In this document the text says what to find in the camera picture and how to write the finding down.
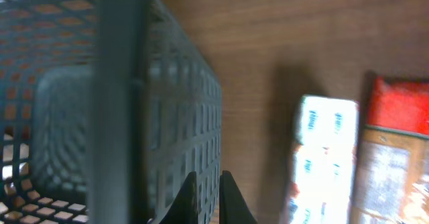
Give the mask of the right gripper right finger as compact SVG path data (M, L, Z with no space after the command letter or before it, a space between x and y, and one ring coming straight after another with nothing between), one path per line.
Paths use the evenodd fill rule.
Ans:
M219 188L220 224L257 224L233 175L223 170Z

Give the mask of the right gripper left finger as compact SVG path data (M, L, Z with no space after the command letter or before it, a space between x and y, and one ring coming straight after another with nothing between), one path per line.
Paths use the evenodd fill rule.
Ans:
M196 172L190 172L181 186L170 209L160 224L197 224L198 191Z

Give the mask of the tissue multipack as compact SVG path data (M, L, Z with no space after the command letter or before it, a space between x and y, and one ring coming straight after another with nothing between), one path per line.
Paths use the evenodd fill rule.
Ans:
M348 223L358 124L359 105L353 100L301 98L282 223Z

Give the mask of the grey plastic shopping basket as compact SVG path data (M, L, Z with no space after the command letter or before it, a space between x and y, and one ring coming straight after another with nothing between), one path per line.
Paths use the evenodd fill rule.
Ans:
M1 0L1 222L216 223L221 110L160 0Z

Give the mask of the spaghetti pack orange ends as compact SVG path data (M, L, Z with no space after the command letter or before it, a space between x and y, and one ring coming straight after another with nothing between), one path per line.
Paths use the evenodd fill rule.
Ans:
M428 224L428 83L378 76L361 129L350 223Z

